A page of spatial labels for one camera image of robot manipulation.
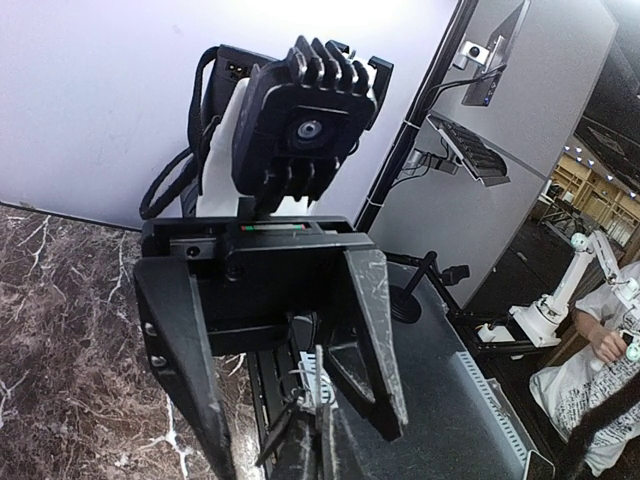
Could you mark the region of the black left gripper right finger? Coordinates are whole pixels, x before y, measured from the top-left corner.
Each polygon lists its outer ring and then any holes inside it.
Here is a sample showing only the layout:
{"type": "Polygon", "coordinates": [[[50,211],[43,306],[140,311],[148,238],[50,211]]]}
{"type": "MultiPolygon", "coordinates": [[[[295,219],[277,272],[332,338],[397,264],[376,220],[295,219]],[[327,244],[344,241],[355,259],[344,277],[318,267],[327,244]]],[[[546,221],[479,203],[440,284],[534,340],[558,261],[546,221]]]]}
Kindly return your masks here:
{"type": "Polygon", "coordinates": [[[338,409],[323,407],[319,416],[319,478],[372,479],[361,459],[349,425],[338,409]]]}

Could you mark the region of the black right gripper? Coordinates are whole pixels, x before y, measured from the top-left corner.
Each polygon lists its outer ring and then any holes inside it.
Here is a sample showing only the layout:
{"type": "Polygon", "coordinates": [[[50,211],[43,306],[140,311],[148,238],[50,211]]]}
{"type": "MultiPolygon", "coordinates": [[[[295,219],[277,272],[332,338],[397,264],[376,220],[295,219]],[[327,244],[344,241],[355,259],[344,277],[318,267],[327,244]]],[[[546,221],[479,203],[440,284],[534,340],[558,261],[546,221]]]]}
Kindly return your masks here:
{"type": "Polygon", "coordinates": [[[134,278],[147,356],[217,478],[235,467],[213,355],[275,349],[292,317],[326,306],[334,385],[383,439],[402,436],[387,263],[374,248],[339,217],[144,224],[134,278]]]}

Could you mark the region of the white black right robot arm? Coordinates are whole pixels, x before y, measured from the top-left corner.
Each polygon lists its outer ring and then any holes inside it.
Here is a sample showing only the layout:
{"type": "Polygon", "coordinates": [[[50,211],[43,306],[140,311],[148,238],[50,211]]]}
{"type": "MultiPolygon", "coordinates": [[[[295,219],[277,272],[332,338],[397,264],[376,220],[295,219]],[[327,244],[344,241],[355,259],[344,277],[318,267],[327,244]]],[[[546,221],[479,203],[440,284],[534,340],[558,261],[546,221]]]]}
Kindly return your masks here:
{"type": "Polygon", "coordinates": [[[377,117],[393,67],[299,38],[275,60],[225,45],[202,55],[181,175],[140,215],[134,285],[152,372],[217,477],[233,479],[214,360],[273,350],[311,323],[313,381],[279,390],[257,464],[275,479],[362,479],[331,385],[382,438],[407,425],[385,254],[341,217],[279,215],[326,192],[377,117]]]}

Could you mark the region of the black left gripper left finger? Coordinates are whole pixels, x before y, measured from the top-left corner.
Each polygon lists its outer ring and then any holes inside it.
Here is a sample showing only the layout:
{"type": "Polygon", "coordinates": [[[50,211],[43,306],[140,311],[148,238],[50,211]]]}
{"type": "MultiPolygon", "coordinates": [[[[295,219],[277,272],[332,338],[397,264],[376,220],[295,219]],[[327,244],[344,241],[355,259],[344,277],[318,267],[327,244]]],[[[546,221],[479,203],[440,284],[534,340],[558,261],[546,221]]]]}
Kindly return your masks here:
{"type": "Polygon", "coordinates": [[[316,480],[315,417],[295,414],[286,428],[277,462],[272,471],[274,480],[316,480]]]}

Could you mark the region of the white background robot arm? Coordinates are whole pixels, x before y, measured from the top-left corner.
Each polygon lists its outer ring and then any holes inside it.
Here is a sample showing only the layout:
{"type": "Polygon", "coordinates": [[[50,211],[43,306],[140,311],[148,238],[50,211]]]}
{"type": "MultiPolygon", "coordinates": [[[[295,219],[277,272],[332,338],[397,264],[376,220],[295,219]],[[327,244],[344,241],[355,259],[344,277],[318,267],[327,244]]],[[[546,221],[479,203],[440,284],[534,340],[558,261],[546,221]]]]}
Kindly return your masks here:
{"type": "MultiPolygon", "coordinates": [[[[591,332],[613,335],[620,352],[603,360],[586,347],[559,367],[535,373],[529,391],[563,444],[559,479],[600,477],[639,434],[639,267],[619,267],[601,232],[576,234],[573,259],[556,290],[510,315],[536,346],[556,342],[566,318],[590,318],[591,332]]],[[[516,479],[530,453],[513,418],[482,393],[485,378],[450,323],[434,287],[421,287],[412,323],[395,321],[393,346],[409,422],[383,440],[346,413],[369,479],[516,479]]]]}

